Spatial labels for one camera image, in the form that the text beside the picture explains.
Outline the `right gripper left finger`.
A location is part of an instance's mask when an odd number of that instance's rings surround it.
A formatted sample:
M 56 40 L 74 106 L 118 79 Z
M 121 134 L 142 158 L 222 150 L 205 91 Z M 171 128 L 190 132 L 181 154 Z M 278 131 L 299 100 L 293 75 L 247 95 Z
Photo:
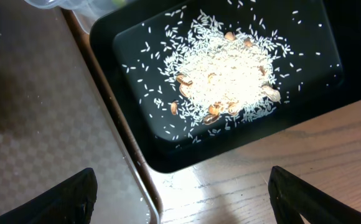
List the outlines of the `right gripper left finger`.
M 86 168 L 29 202 L 0 216 L 2 223 L 89 224 L 97 200 L 98 183 Z

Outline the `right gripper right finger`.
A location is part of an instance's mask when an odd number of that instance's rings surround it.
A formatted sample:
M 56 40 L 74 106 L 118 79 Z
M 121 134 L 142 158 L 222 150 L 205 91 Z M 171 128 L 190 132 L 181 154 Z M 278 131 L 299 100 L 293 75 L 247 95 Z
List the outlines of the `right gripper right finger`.
M 361 223 L 361 212 L 325 194 L 280 166 L 271 169 L 268 182 L 277 223 Z

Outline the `rice food scraps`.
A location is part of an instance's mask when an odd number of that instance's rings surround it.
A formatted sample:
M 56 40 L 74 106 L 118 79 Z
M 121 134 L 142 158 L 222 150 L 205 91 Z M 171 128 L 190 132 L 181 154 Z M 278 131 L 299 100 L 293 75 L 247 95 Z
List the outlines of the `rice food scraps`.
M 182 1 L 113 48 L 153 138 L 173 148 L 269 116 L 337 83 L 342 64 L 320 1 Z

